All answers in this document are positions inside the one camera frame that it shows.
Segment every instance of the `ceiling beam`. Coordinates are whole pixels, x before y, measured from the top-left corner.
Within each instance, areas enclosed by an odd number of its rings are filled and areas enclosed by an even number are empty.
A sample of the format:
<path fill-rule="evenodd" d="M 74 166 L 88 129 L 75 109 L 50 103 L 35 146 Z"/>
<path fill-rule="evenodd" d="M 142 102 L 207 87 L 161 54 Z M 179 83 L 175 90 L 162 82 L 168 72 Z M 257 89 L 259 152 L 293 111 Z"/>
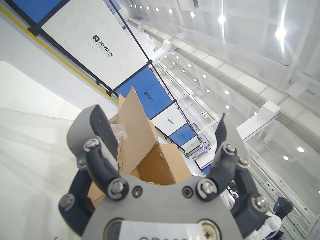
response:
<path fill-rule="evenodd" d="M 315 17 L 315 13 L 316 13 L 316 10 L 317 10 L 317 7 L 318 7 L 318 3 L 319 3 L 319 0 L 311 0 L 310 6 L 309 6 L 309 12 L 308 12 L 308 15 L 307 15 L 306 21 L 305 21 L 305 25 L 304 25 L 304 27 L 302 29 L 302 35 L 300 37 L 300 41 L 298 43 L 296 52 L 293 55 L 293 59 L 292 59 L 292 62 L 290 64 L 288 73 L 287 73 L 285 79 L 283 80 L 283 82 L 281 83 L 283 88 L 287 87 L 287 85 L 288 85 L 288 83 L 289 83 L 289 81 L 290 81 L 290 79 L 292 77 L 292 74 L 294 73 L 294 71 L 296 69 L 296 66 L 297 66 L 298 60 L 300 58 L 301 52 L 302 52 L 303 47 L 304 47 L 304 45 L 306 43 L 306 40 L 308 38 L 310 29 L 311 29 L 311 25 L 313 23 L 313 19 Z"/>

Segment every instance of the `white label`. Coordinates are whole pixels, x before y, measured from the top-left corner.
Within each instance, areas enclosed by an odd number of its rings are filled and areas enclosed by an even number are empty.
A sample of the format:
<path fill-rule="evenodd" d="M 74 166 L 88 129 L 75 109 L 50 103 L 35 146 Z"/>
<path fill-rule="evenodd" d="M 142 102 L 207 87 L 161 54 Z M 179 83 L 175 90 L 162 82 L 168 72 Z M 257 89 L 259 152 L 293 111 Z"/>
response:
<path fill-rule="evenodd" d="M 170 224 L 123 221 L 119 240 L 200 240 L 199 224 Z"/>

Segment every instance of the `joyson logo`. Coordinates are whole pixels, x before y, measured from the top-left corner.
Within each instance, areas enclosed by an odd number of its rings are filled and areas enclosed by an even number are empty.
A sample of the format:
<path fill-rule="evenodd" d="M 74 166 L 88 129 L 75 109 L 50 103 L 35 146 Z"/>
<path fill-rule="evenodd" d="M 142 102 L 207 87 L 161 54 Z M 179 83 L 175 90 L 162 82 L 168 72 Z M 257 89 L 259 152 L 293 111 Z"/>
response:
<path fill-rule="evenodd" d="M 111 52 L 111 50 L 108 49 L 108 47 L 102 41 L 100 41 L 100 38 L 97 35 L 95 35 L 92 39 L 93 39 L 93 42 L 97 42 L 98 47 L 100 47 L 102 51 L 106 51 L 107 53 L 106 56 L 108 57 L 113 56 L 113 53 Z"/>

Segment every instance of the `white panel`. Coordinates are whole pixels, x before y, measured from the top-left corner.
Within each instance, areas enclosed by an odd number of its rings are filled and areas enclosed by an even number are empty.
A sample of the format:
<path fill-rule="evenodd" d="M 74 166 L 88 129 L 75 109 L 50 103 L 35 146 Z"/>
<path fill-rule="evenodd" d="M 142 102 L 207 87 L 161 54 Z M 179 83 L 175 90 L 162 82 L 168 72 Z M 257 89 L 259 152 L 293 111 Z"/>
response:
<path fill-rule="evenodd" d="M 309 110 L 300 113 L 296 119 L 308 127 L 312 132 L 320 136 L 320 118 Z"/>
<path fill-rule="evenodd" d="M 285 95 L 270 87 L 266 88 L 260 95 L 275 104 L 279 103 L 285 97 Z"/>
<path fill-rule="evenodd" d="M 177 46 L 179 48 L 183 48 L 184 46 L 186 46 L 186 43 L 180 41 L 179 39 L 176 39 L 175 41 L 173 41 L 172 44 L 174 44 L 175 46 Z"/>
<path fill-rule="evenodd" d="M 192 55 L 194 55 L 195 57 L 203 60 L 204 58 L 208 57 L 209 55 L 207 53 L 204 53 L 203 51 L 197 49 L 196 51 L 194 51 L 192 53 Z"/>
<path fill-rule="evenodd" d="M 187 123 L 175 103 L 153 118 L 151 122 L 168 136 Z"/>
<path fill-rule="evenodd" d="M 287 97 L 279 106 L 292 117 L 296 117 L 305 109 L 305 106 L 296 102 L 291 97 Z"/>
<path fill-rule="evenodd" d="M 111 88 L 145 65 L 103 0 L 71 0 L 42 28 Z"/>
<path fill-rule="evenodd" d="M 223 61 L 216 59 L 213 56 L 208 56 L 203 61 L 208 63 L 209 65 L 211 65 L 214 68 L 219 68 L 224 63 Z"/>
<path fill-rule="evenodd" d="M 196 51 L 196 48 L 192 47 L 190 45 L 186 45 L 186 46 L 183 47 L 183 50 L 188 52 L 188 53 L 193 53 L 194 51 Z"/>
<path fill-rule="evenodd" d="M 247 74 L 242 74 L 236 80 L 258 94 L 268 87 L 267 85 L 263 84 L 260 81 L 257 81 L 256 79 L 250 77 Z"/>
<path fill-rule="evenodd" d="M 218 68 L 221 72 L 225 73 L 229 77 L 233 79 L 237 79 L 241 74 L 243 74 L 242 71 L 239 71 L 238 69 L 230 66 L 229 64 L 225 63 L 220 68 Z"/>
<path fill-rule="evenodd" d="M 167 39 L 168 37 L 169 37 L 169 35 L 168 34 L 163 34 L 162 36 L 161 36 L 163 39 Z"/>

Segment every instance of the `white structural column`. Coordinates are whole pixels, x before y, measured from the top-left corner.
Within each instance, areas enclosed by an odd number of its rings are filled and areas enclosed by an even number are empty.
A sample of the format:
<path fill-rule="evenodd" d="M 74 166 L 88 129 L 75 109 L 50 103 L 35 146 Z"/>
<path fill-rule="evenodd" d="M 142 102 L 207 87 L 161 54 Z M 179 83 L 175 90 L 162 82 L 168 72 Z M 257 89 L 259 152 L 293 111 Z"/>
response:
<path fill-rule="evenodd" d="M 280 114 L 278 105 L 271 101 L 266 102 L 256 115 L 237 127 L 243 142 L 271 124 Z"/>

